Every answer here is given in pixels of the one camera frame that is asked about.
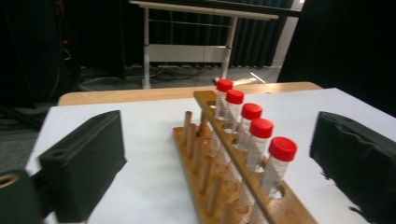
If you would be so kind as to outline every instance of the white tabletop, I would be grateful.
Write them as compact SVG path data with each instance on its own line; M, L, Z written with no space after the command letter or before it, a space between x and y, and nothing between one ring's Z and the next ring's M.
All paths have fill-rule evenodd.
M339 114L396 141L396 119L337 89L249 94L245 103L263 107L262 116L275 124L273 136L283 135L298 145L285 181L318 223L366 223L348 209L355 206L321 174L309 158L319 111ZM184 112L199 123L201 109L194 99L70 105L53 107L26 166L32 175L36 158L87 119L120 110L128 162L117 174L88 223L198 223L172 128L183 126ZM46 219L56 223L54 215Z

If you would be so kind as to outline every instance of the wooden table edge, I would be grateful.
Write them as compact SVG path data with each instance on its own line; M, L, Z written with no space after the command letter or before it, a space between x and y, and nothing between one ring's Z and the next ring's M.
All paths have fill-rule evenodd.
M245 94L287 92L287 91L312 91L322 88L312 82L285 82L266 84L247 84L234 87ZM192 98L194 91L214 91L215 86L182 87L148 90L123 90L123 91L79 91L69 92L60 97L58 105L96 105L127 103L138 101L157 101Z

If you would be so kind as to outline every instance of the wooden test tube rack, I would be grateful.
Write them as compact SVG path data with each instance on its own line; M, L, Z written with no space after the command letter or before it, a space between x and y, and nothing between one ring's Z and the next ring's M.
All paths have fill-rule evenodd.
M194 98L202 108L201 123L191 123L192 113L188 111L185 114L184 127L176 127L173 132L200 222L240 223L252 210L252 204L247 211L241 210L238 203L240 181L235 181L234 188L230 188L226 182L230 177L230 168L219 171L216 168L218 157L210 156L210 138L213 131L268 222L317 223L285 182L280 186L280 199L272 199L262 191L262 174L254 173L246 167L247 153L233 147L235 135L224 132L221 128L222 122L214 117L214 108L211 106L216 101L216 94L213 91L195 91Z

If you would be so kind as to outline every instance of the clear plastic tube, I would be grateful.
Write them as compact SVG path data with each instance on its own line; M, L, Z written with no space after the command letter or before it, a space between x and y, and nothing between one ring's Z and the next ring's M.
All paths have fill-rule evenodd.
M239 122L235 148L241 151L248 150L248 140L250 137L250 124L254 119L259 119L262 115L262 107L252 103L242 106L241 121Z
M267 147L268 138L271 137L274 124L268 119L254 119L250 125L250 140L248 143L246 165L250 170L261 173L262 158Z
M225 114L223 130L226 133L236 133L238 124L239 111L241 104L244 102L245 94L241 91L229 90L227 91L227 111Z
M227 110L227 102L226 96L227 91L233 88L233 82L229 79L220 79L218 81L218 85L216 86L217 97L216 97L216 109L215 109L215 118L216 119L224 119L226 110Z
M272 139L269 147L270 157L262 179L262 190L269 197L274 198L279 191L280 183L296 151L297 145L288 138L279 136Z

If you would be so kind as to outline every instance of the red screw cap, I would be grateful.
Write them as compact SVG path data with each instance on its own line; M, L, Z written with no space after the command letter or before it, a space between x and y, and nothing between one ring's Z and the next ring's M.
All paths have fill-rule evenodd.
M231 104L241 105L244 102L244 96L245 94L241 91L229 90L225 100Z
M292 161L297 151L297 145L286 137L274 137L269 146L270 154L280 161Z
M219 79L217 89L218 91L227 92L233 88L233 82L229 79Z
M262 116L262 107L252 103L246 103L242 106L241 115L245 119L259 119Z
M272 135L274 124L269 119L254 119L250 124L250 133L256 137L269 138Z

